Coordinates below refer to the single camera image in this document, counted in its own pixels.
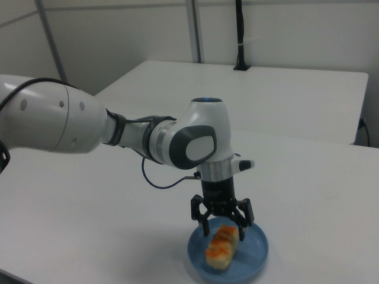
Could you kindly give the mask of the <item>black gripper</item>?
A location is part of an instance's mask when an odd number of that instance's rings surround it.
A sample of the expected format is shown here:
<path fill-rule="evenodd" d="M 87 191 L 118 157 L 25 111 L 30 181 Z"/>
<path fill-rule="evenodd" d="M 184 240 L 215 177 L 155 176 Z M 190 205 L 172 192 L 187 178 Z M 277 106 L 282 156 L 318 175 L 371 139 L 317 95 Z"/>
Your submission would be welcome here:
<path fill-rule="evenodd" d="M 245 239 L 246 230 L 254 222 L 252 203 L 249 198 L 236 200 L 234 179 L 230 177 L 218 182 L 201 181 L 203 197 L 194 195 L 191 199 L 191 218 L 198 221 L 207 237 L 210 233 L 208 218 L 228 217 L 236 225 L 239 232 L 239 240 Z M 201 213 L 200 205 L 206 207 L 205 213 Z"/>

